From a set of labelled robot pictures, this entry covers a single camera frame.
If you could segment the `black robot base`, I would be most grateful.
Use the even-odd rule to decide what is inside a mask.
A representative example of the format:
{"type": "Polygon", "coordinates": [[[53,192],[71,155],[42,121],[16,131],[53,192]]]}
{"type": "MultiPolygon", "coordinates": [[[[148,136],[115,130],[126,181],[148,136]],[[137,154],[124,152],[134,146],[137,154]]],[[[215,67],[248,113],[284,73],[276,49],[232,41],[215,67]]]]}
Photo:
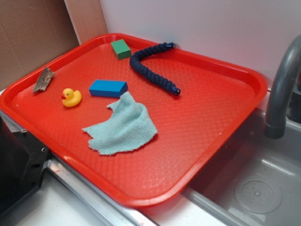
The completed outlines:
{"type": "Polygon", "coordinates": [[[49,158],[49,148],[32,133],[10,131],[0,120],[0,217],[36,193],[49,158]]]}

